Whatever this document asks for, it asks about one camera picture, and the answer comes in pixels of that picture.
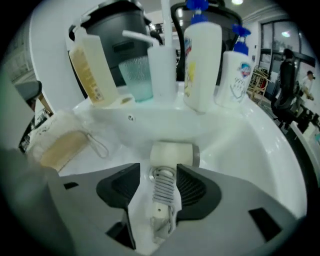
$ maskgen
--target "yellow bottle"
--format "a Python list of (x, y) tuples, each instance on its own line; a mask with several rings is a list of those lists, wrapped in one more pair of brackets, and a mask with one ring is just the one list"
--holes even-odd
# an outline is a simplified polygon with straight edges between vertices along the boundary
[(98, 35), (87, 34), (79, 20), (73, 30), (74, 47), (69, 52), (74, 70), (90, 98), (97, 107), (107, 107), (119, 96), (111, 75), (101, 40)]

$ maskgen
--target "sink basin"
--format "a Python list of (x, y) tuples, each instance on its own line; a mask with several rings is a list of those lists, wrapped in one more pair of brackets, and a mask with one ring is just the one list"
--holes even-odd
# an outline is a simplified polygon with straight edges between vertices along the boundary
[[(153, 183), (149, 179), (150, 151), (155, 141), (192, 143), (200, 149), (200, 167), (247, 180), (285, 206), (297, 219), (306, 215), (307, 196), (298, 161), (284, 135), (248, 97), (241, 109), (214, 104), (198, 114), (183, 103), (182, 87), (173, 105), (152, 100), (94, 108), (88, 101), (75, 108), (92, 134), (109, 149), (99, 158), (88, 146), (74, 157), (60, 176), (95, 172), (128, 163), (140, 163), (140, 186), (129, 205), (129, 218), (137, 252), (149, 255), (149, 225)], [(177, 209), (180, 194), (175, 191)]]

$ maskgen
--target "blue spray nozzle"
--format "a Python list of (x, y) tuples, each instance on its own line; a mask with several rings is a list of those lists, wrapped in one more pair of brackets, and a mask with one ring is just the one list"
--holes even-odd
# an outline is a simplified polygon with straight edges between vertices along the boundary
[(209, 8), (208, 0), (188, 0), (186, 7), (190, 10), (205, 11)]
[(191, 19), (191, 24), (208, 21), (207, 16), (201, 13), (201, 11), (205, 11), (209, 8), (208, 0), (187, 0), (186, 7), (190, 10), (196, 11)]
[[(249, 36), (251, 34), (249, 29), (246, 29), (245, 27), (237, 24), (232, 25), (232, 31), (235, 34), (239, 35), (239, 37), (241, 38), (245, 38), (246, 36)], [(234, 45), (233, 51), (242, 53), (245, 55), (249, 55), (249, 48), (246, 45), (245, 40), (236, 42)]]
[(232, 25), (232, 31), (239, 35), (240, 37), (246, 37), (251, 34), (249, 29), (246, 29), (245, 27), (238, 25), (238, 24), (233, 24)]

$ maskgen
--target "light blue cup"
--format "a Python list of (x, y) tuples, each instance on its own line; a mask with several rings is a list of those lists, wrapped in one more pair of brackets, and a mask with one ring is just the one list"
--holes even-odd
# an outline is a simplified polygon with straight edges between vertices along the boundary
[(320, 133), (315, 136), (315, 141), (320, 144)]
[(132, 58), (121, 62), (119, 69), (129, 92), (133, 95), (136, 102), (143, 102), (154, 96), (148, 56)]

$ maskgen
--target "white cable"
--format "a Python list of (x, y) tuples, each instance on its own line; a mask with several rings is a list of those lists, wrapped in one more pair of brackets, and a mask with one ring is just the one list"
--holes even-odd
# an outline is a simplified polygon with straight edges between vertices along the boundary
[(168, 167), (160, 167), (153, 173), (155, 179), (153, 201), (169, 207), (169, 234), (174, 227), (174, 191), (175, 191), (175, 171)]

